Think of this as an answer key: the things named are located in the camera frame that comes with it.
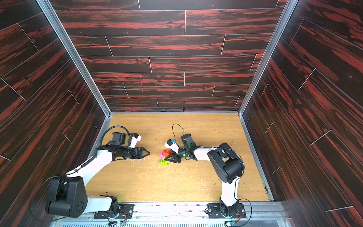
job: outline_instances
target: wood-patterned wall panel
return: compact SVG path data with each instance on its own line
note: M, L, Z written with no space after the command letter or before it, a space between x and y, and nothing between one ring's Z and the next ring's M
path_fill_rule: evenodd
M186 35L272 33L281 8L187 10Z
M113 56L219 55L224 36L107 36Z
M296 12L324 29L363 48L363 5L360 1L300 1Z
M266 34L226 35L222 54L260 54L264 53L271 38Z
M0 80L0 125L18 109L25 100L3 80Z
M342 91L363 105L363 50L304 20L291 46Z
M57 11L70 36L184 35L185 11Z
M25 102L0 128L1 155L12 159L72 85L77 68L65 64L38 93Z
M212 97L213 86L127 87L130 98L189 98Z
M19 24L0 31L0 77L37 52Z
M81 56L88 71L106 73L150 73L149 58Z
M25 99L30 98L69 60L69 54L59 39L28 58L3 76Z
M332 131L311 147L355 209L362 214L363 164Z
M139 0L141 10L177 10L177 9L249 9L249 8L274 8L276 0Z
M203 98L159 98L159 107L235 106L238 96Z
M57 37L43 13L19 23L38 50L53 42Z
M330 128L289 83L272 59L264 74L269 87L275 94L278 94L277 98L289 113L291 120L298 127L307 144L311 144L329 131Z
M283 39L280 39L277 43L271 58L296 90L300 89L314 70L314 67L305 61Z
M50 0L54 10L139 10L137 0Z
M363 162L363 108L318 71L312 73L299 92Z
M42 12L33 0L11 0L0 3L0 30Z
M153 72L220 72L250 70L254 54L150 57Z
M105 36L70 36L79 55L112 56Z
M255 71L185 73L186 86L250 84Z

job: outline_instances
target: metal vent grate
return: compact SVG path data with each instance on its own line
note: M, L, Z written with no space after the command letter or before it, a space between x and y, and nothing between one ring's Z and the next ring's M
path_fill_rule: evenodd
M68 222L64 223L62 227L107 227L108 223L84 223L84 222Z
M199 223L199 224L127 224L125 227L224 227L221 223Z

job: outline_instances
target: dark red wood panel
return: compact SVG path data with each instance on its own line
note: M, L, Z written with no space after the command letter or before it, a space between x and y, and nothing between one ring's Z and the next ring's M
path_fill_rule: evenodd
M38 50L53 42L57 37L43 13L19 23Z
M25 100L0 79L0 125L12 115Z
M0 77L37 52L19 24L0 31Z
M0 3L0 30L41 13L34 0L8 0Z
M283 8L283 7L285 7L286 3L287 3L287 0L278 0L276 7Z
M335 220L337 226L345 226L345 227L363 226L363 219L357 213L354 207L329 211L326 214L331 219Z
M184 35L185 11L57 11L70 36Z
M255 71L185 73L186 86L250 84Z
M71 117L61 129L61 132L69 140L74 140L78 131L82 127L84 120L87 118L95 104L97 104L97 101L94 99L91 91L89 91L85 97L85 100L83 100L82 103L77 106L77 108L70 111Z
M363 48L363 5L360 1L299 1L296 12Z
M153 72L220 72L250 70L254 54L150 57Z
M285 212L289 217L293 217L292 220L294 223L298 223L299 226L313 226L311 222L309 222L306 213L304 213L304 210L295 195L295 189L291 187L284 170L285 169L282 167L274 172L272 176L278 193L281 196L280 200L282 206L285 208Z
M108 36L114 56L221 54L224 36Z
M187 10L186 35L272 33L281 8Z
M96 73L90 72L97 86L136 86L143 73Z
M18 109L17 114L13 114L3 123L0 128L1 155L9 159L15 156L58 101L68 92L72 82L77 78L74 77L77 71L73 62L65 64L32 99Z
M139 10L137 0L50 0L54 10Z
M287 23L281 35L281 38L283 38L289 44L291 40L294 38L303 20L304 18L302 16L300 16L296 12L293 12L293 14L289 19L289 22Z
M29 173L31 174L31 176L26 181L24 187L23 185L21 185L23 189L14 200L13 204L9 208L8 212L5 214L4 218L1 220L0 224L4 226L19 226L22 218L30 218L30 213L28 213L28 209L31 198L34 195L41 195L42 193L44 193L46 187L44 186L40 188L41 184L46 179L55 174L55 171L60 161L62 160L63 155L69 148L70 144L71 142L69 140L67 140L61 133L58 133L51 146L48 148L48 150L46 150L43 158L38 163L36 163L36 168L31 169ZM37 200L34 199L31 204L31 208L34 214L34 207L36 203Z
M104 36L70 36L80 55L112 56Z
M215 86L213 97L244 96L247 93L249 86L249 84Z
M304 20L291 46L324 76L363 105L363 50Z
M239 107L235 106L215 106L215 107L185 107L184 111L238 111Z
M2 173L2 171L6 168L6 166L9 164L9 160L0 157L0 174Z
M238 96L204 98L158 98L159 107L235 106Z
M271 33L226 35L222 54L264 53L271 35Z
M123 107L158 107L156 98L116 98L112 96L103 97L111 109Z
M332 131L311 147L355 209L363 215L363 164Z
M363 162L363 108L316 70L299 92L342 142Z
M69 92L73 95L78 103L82 103L90 92L90 89L83 77L79 73L76 73L76 75L78 75L78 79L73 83L72 87L69 89Z
M47 150L53 144L53 141L59 135L62 126L69 117L68 112L75 105L77 105L77 102L69 93L62 97L51 113L12 158L12 161L4 170L6 174L0 175L0 195L3 198L0 208L1 218L4 217Z
M263 57L263 54L256 54L256 57L253 61L253 64L251 66L251 70L256 70L257 67L260 65L261 59Z
M305 142L303 134L294 126L270 86L261 98L290 151L290 155L279 156L279 163L284 168L301 205L304 206L303 209L308 210L308 218L324 226L327 221L320 206L321 209L331 210L351 204Z
M122 107L111 108L112 112L183 112L184 108L162 108L162 107Z
M269 0L139 0L141 10L168 10L168 9L249 9L249 8L273 8L277 1Z
M148 57L81 56L88 71L107 73L149 73Z
M307 144L311 144L329 131L330 128L286 79L272 59L266 66L264 74L269 87L277 94L278 100Z
M98 86L102 95L114 98L128 98L126 88L124 86Z
M59 39L37 52L14 70L3 76L25 99L30 98L69 60Z
M140 73L142 86L183 86L184 73Z
M283 39L280 39L277 43L271 58L296 90L299 90L314 70L314 67L303 59Z
M212 97L213 86L127 87L130 98Z

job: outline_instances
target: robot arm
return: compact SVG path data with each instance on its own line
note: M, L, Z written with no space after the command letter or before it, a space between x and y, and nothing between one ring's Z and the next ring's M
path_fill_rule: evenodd
M231 217L238 207L238 183L245 168L243 161L227 143L216 147L197 147L190 134L183 135L181 140L184 148L179 149L178 153L172 152L165 160L180 163L184 157L186 160L210 161L222 180L221 213L225 217Z
M126 137L128 146L123 146ZM77 218L83 213L104 211L105 216L114 219L119 214L117 198L112 196L87 196L85 186L103 167L112 161L141 159L150 154L143 147L135 147L141 140L137 133L113 133L112 141L97 148L97 155L69 171L64 176L50 180L46 212Z

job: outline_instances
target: metal frame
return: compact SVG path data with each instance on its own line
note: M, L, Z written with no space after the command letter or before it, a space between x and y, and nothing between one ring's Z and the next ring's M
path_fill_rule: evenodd
M295 9L297 2L298 2L298 0L289 0L282 11L280 19L278 20L275 30L271 36L270 42L268 43L268 45L266 47L265 53L262 56L260 64L258 65L256 73L254 74L254 77L252 79L251 85L248 88L244 101L242 102L241 108L239 109L240 117L242 116L243 112L245 111L247 104L250 101L252 94L253 94L254 90L256 89L258 82L261 79L262 73L264 72L264 70L267 66L267 63L269 62L270 57L271 57L273 51L275 50L275 47L286 27L287 22L289 21L291 15Z
M246 138L247 138L247 142L248 142L248 145L250 146L250 149L251 149L251 153L252 153L254 162L256 163L258 173L260 174L262 183L265 186L265 190L266 190L266 193L267 193L267 198L270 201L275 201L274 198L273 198L272 192L271 192L270 185L267 182L267 179L266 179L266 176L265 176L265 172L262 169L262 166L261 166L261 163L260 163L260 159L258 158L258 155L256 153L256 150L255 150L254 145L253 145L252 140L251 140L251 136L249 135L249 132L247 130L246 123L245 123L242 115L240 116L240 120L241 120L241 123L242 123L243 130L245 131Z
M150 224L151 222L165 224L189 224L201 223L206 226L207 224L221 224L224 226L224 221L227 219L209 219L208 214L204 212L207 204L210 202L133 202L134 210L132 219L127 221L127 224ZM249 202L242 202L247 217L242 219L241 222L246 222L251 214ZM252 205L252 218L251 221L276 221L279 226L289 227L289 219L284 211L280 202L251 202ZM53 227L60 227L63 224L73 224L77 226L78 223L88 224L108 223L107 220L94 220L94 214L83 214L80 217L64 218L53 224Z
M86 81L89 89L91 90L92 94L96 98L98 104L100 105L102 111L104 112L105 116L109 116L111 113L110 108L108 107L106 101L101 95L101 92L97 88L95 82L93 81L91 74L87 70L84 62L82 61L80 55L78 54L76 48L74 47L72 41L70 40L66 30L64 29L61 21L59 20L56 12L54 11L51 3L49 0L36 0L39 4L40 8L42 9L44 15L47 17L50 25L53 27L54 31L59 37L59 40L62 42L64 48L69 53L71 59L73 60L74 64L78 68L80 74L82 75L83 79Z

